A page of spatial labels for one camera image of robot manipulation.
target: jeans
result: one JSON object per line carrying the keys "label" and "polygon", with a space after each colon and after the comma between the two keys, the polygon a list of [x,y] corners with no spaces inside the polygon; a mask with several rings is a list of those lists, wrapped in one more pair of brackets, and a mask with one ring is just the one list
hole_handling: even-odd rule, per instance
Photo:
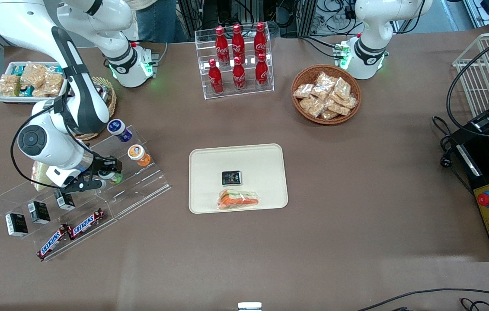
{"label": "jeans", "polygon": [[158,43],[189,41],[177,18],[176,5],[176,0],[158,0],[136,11],[139,39]]}

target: small black box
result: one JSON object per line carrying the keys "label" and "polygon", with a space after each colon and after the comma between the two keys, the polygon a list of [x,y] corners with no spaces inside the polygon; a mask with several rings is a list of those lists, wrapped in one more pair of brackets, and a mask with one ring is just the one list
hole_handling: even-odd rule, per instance
{"label": "small black box", "polygon": [[8,226],[8,234],[11,236],[25,236],[29,233],[25,216],[17,213],[9,213],[6,215],[6,225]]}
{"label": "small black box", "polygon": [[27,207],[29,207],[31,221],[35,224],[46,224],[50,221],[50,216],[45,203],[33,201],[29,203]]}
{"label": "small black box", "polygon": [[54,191],[54,196],[56,197],[56,202],[61,209],[71,211],[75,208],[75,203],[73,203],[73,198],[70,194],[62,193],[60,189]]}
{"label": "small black box", "polygon": [[240,186],[242,185],[240,171],[222,171],[221,185],[223,186]]}

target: red button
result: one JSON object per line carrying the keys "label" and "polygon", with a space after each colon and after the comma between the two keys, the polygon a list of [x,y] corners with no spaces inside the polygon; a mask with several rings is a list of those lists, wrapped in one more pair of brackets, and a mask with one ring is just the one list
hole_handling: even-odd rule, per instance
{"label": "red button", "polygon": [[489,205],[489,195],[487,195],[486,193],[481,193],[480,195],[478,195],[477,201],[482,206],[488,206]]}

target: white device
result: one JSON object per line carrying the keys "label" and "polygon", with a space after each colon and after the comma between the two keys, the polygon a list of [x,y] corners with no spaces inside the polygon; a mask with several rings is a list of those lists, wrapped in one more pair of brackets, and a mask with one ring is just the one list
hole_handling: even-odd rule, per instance
{"label": "white device", "polygon": [[[87,14],[108,10],[100,5],[102,0],[69,2]],[[34,118],[19,132],[19,149],[27,157],[50,165],[47,176],[59,187],[70,186],[77,191],[102,187],[104,183],[92,179],[94,173],[99,169],[120,170],[121,164],[115,158],[97,157],[72,137],[72,133],[102,131],[109,112],[70,36],[54,24],[42,0],[0,0],[0,34],[19,47],[53,57],[63,68],[74,92],[72,97],[64,94],[35,104]],[[90,178],[83,181],[84,175]],[[79,177],[79,184],[71,184]]]}
{"label": "white device", "polygon": [[355,15],[363,22],[361,36],[348,41],[351,47],[347,71],[356,79],[373,77],[393,35],[390,22],[426,14],[432,0],[357,0]]}
{"label": "white device", "polygon": [[102,51],[121,85],[143,84],[153,76],[152,53],[140,45],[131,45],[122,33],[131,26],[131,9],[122,0],[102,0],[100,9],[88,14],[94,3],[93,0],[66,0],[58,5],[58,20],[64,28],[81,35]]}

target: wicker tray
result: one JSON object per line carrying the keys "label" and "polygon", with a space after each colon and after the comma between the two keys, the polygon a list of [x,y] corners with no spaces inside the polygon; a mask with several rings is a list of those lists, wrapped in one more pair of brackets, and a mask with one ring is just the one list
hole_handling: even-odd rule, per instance
{"label": "wicker tray", "polygon": [[[354,97],[358,100],[358,104],[353,108],[350,112],[349,115],[347,116],[337,116],[333,119],[330,120],[323,120],[322,118],[315,118],[308,114],[307,112],[304,111],[304,109],[300,106],[300,103],[298,99],[292,94],[298,89],[298,87],[302,84],[305,83],[313,83],[315,84],[317,75],[321,71],[325,71],[325,73],[329,76],[333,77],[341,77],[343,78],[346,82],[350,84],[351,87],[351,94],[354,95]],[[333,65],[325,65],[325,64],[320,64],[320,65],[313,65],[310,66],[298,73],[296,77],[294,78],[294,81],[292,81],[292,88],[290,92],[290,96],[292,97],[292,102],[294,103],[294,107],[304,118],[307,118],[310,121],[313,121],[317,124],[323,124],[323,125],[335,125],[335,124],[340,124],[342,122],[345,122],[349,118],[352,118],[356,112],[359,110],[359,106],[361,106],[361,91],[359,90],[359,85],[357,81],[346,71],[343,69],[340,69],[339,67],[333,66]]]}

